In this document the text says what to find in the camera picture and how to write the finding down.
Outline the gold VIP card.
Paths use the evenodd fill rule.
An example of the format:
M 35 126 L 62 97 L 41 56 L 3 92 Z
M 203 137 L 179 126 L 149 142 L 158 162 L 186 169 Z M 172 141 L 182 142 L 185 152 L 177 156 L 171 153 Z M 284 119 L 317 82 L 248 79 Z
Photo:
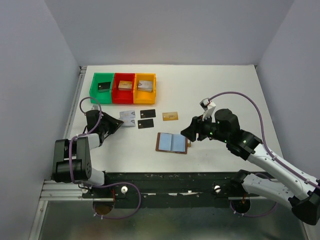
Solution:
M 178 119 L 179 119 L 179 116 L 177 111 L 162 113 L 163 121 L 177 121 Z

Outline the silver VIP card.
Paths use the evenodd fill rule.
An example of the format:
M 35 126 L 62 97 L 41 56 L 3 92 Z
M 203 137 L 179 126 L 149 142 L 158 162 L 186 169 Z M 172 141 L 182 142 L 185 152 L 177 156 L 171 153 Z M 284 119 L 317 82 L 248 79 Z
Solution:
M 121 118 L 120 119 L 123 124 L 123 127 L 135 127 L 136 126 L 136 122 L 134 118 Z
M 136 113 L 134 110 L 126 110 L 126 111 L 121 111 L 119 113 L 119 117 L 121 119 L 133 119 L 136 117 Z

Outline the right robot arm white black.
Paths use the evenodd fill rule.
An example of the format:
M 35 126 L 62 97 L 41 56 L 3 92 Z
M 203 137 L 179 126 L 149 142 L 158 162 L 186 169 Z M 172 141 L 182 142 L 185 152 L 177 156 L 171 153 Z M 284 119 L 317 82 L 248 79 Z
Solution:
M 249 161 L 277 179 L 277 182 L 263 180 L 241 170 L 239 178 L 230 183 L 230 191 L 234 195 L 256 194 L 290 208 L 299 220 L 308 225 L 318 223 L 319 179 L 303 173 L 265 147 L 253 133 L 241 129 L 238 117 L 229 109 L 218 110 L 214 117 L 195 116 L 180 133 L 191 142 L 204 139 L 223 142 L 231 154 Z

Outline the black VIP card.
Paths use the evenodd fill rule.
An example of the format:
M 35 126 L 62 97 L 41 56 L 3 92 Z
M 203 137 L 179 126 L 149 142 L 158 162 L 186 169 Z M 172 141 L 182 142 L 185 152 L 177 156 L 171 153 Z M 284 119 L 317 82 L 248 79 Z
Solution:
M 147 129 L 154 127 L 154 120 L 150 119 L 141 119 L 137 121 L 138 129 Z
M 141 119 L 155 118 L 156 110 L 155 109 L 145 109 L 140 111 Z

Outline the brown leather card holder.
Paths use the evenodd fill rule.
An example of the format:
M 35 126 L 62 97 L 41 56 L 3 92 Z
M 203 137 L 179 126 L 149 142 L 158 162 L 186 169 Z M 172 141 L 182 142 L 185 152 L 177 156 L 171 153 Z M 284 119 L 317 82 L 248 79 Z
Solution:
M 188 153 L 191 142 L 181 134 L 158 132 L 155 150 L 157 152 L 184 154 Z

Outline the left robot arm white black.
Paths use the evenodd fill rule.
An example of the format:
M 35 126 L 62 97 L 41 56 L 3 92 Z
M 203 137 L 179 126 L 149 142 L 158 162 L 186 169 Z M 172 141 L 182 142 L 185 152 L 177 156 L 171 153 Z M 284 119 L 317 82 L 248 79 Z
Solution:
M 85 117 L 87 132 L 75 139 L 55 141 L 52 179 L 57 183 L 94 186 L 93 191 L 104 198 L 110 194 L 111 185 L 105 181 L 103 171 L 92 167 L 90 150 L 101 147 L 124 122 L 99 110 L 87 111 Z

